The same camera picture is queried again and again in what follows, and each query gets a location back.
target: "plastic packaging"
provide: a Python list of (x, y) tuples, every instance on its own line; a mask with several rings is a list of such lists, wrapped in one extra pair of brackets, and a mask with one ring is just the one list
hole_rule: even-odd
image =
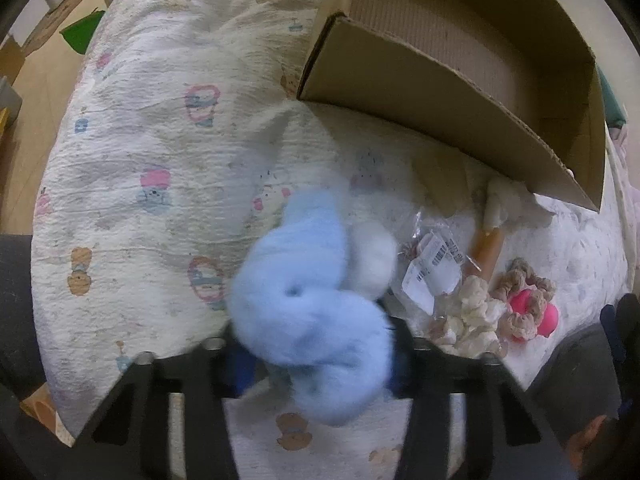
[(401, 250), (391, 289), (405, 308), (433, 315), (435, 298), (451, 294), (462, 277), (465, 255), (443, 221), (426, 219), (422, 209), (398, 233)]

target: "open cardboard box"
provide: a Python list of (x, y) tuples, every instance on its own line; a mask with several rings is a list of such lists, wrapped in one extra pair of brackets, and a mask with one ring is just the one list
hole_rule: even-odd
[(532, 192), (600, 208), (598, 73), (556, 0), (322, 0), (298, 97), (425, 132)]

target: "white bedsheet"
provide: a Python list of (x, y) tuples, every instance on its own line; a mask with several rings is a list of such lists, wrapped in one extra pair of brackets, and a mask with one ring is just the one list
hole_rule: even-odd
[[(115, 0), (100, 24), (34, 215), (38, 341), (72, 433), (135, 354), (181, 352), (223, 326), (225, 287), (291, 193), (340, 174), (349, 218), (389, 228), (419, 203), (408, 161), (432, 140), (293, 98), (318, 4)], [(524, 256), (559, 285), (558, 330), (510, 348), (524, 386), (564, 335), (632, 288), (635, 219), (607, 153), (602, 211), (545, 200), (551, 224), (512, 226), (498, 262)], [(491, 170), (465, 167), (483, 189)], [(462, 246), (478, 217), (452, 220)], [(391, 478), (407, 407), (379, 399), (335, 429), (281, 417), (295, 407), (260, 387), (226, 404), (240, 475), (263, 480)]]

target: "beige floor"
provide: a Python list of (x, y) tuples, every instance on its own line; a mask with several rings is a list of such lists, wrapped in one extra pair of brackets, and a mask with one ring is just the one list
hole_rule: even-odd
[[(106, 9), (103, 0), (83, 0), (58, 31)], [(33, 207), (49, 152), (76, 84), (82, 58), (56, 31), (30, 54), (13, 84), (22, 97), (18, 119), (0, 144), (0, 232), (30, 234)]]
[[(640, 56), (604, 0), (558, 0), (593, 49), (633, 128), (640, 125)], [(98, 8), (103, 0), (83, 0), (62, 27)], [(24, 104), (0, 153), (0, 232), (31, 233), (34, 202), (47, 155), (73, 91), (82, 56), (59, 34), (31, 54), (15, 89)], [(628, 146), (630, 180), (640, 188), (640, 132)]]

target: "metal bolt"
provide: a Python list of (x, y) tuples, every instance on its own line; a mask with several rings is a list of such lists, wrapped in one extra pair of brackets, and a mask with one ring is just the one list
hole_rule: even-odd
[(135, 363), (137, 365), (149, 365), (154, 361), (155, 358), (156, 356), (153, 352), (142, 352), (136, 355)]
[(210, 337), (202, 342), (205, 350), (220, 350), (225, 345), (225, 340), (221, 337)]

